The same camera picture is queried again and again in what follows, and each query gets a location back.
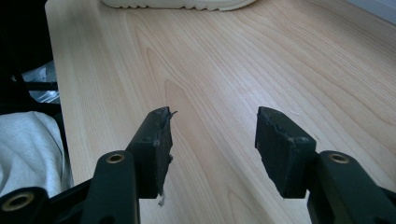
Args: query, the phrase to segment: gray cloth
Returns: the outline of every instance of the gray cloth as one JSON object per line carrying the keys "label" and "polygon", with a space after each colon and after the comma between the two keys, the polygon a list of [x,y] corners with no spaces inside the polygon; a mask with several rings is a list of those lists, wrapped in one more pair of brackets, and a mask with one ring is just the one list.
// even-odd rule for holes
{"label": "gray cloth", "polygon": [[38,112],[0,116],[0,197],[40,187],[50,197],[73,186],[55,120]]}

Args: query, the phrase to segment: wooden table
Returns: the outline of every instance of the wooden table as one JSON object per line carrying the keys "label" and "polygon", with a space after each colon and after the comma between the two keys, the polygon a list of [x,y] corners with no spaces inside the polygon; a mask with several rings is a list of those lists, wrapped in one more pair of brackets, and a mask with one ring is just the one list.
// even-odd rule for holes
{"label": "wooden table", "polygon": [[101,155],[125,149],[149,111],[178,111],[165,206],[142,200],[142,223],[308,223],[306,200],[283,200],[254,148],[260,105],[396,190],[390,23],[342,0],[259,0],[232,12],[49,0],[46,9],[76,184]]}

